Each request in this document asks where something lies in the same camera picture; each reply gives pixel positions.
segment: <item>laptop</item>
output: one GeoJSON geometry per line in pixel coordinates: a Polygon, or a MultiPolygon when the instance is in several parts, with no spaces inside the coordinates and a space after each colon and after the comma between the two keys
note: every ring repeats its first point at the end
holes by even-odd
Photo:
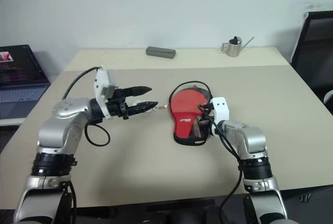
{"type": "Polygon", "coordinates": [[[49,86],[30,46],[0,47],[0,119],[27,117],[49,86]]]}

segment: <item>gray eraser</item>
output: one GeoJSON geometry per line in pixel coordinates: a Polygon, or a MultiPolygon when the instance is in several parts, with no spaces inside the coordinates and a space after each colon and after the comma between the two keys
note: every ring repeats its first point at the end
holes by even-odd
{"type": "Polygon", "coordinates": [[[157,48],[149,46],[146,49],[146,54],[148,56],[158,56],[158,57],[165,57],[165,58],[174,58],[176,55],[176,51],[174,49],[168,49],[168,48],[157,48]]]}

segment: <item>black chair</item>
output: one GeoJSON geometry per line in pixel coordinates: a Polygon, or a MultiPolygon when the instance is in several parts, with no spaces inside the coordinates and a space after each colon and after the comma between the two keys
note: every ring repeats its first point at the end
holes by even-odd
{"type": "Polygon", "coordinates": [[[333,115],[333,10],[306,14],[291,65],[333,115]]]}

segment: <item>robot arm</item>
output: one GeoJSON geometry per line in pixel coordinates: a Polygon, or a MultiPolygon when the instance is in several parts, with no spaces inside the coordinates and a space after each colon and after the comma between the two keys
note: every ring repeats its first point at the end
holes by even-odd
{"type": "MultiPolygon", "coordinates": [[[[239,167],[244,174],[244,187],[249,192],[244,198],[247,223],[296,223],[287,220],[287,211],[276,178],[268,161],[266,138],[257,127],[229,120],[229,109],[225,98],[213,98],[214,121],[236,148],[239,167]]],[[[212,135],[220,137],[213,125],[212,135]]]]}
{"type": "Polygon", "coordinates": [[[145,94],[151,88],[140,86],[118,89],[102,67],[97,71],[95,99],[63,99],[52,110],[52,116],[39,131],[37,154],[27,177],[14,222],[69,223],[72,193],[70,170],[76,165],[74,154],[82,132],[89,124],[112,116],[128,119],[145,112],[157,102],[144,102],[128,107],[127,96],[145,94]]]}

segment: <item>table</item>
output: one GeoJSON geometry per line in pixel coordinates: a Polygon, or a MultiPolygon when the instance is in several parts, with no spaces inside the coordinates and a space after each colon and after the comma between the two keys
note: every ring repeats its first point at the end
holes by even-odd
{"type": "MultiPolygon", "coordinates": [[[[276,48],[249,48],[239,57],[214,49],[179,49],[171,59],[138,50],[81,50],[43,95],[0,157],[0,208],[15,208],[35,156],[37,133],[70,82],[84,69],[103,64],[117,84],[153,90],[136,99],[167,103],[181,82],[206,82],[224,96],[230,118],[265,133],[273,174],[282,190],[333,184],[328,173],[333,117],[276,48]]],[[[94,97],[94,74],[78,82],[70,97],[94,97]]],[[[177,144],[168,110],[113,118],[102,124],[111,134],[106,147],[82,137],[72,169],[78,207],[226,195],[238,178],[237,162],[219,140],[200,147],[177,144]]],[[[101,142],[97,130],[91,136],[101,142]]],[[[243,186],[236,193],[245,192],[243,186]]]]}
{"type": "Polygon", "coordinates": [[[1,119],[0,126],[20,126],[26,118],[1,119]]]}

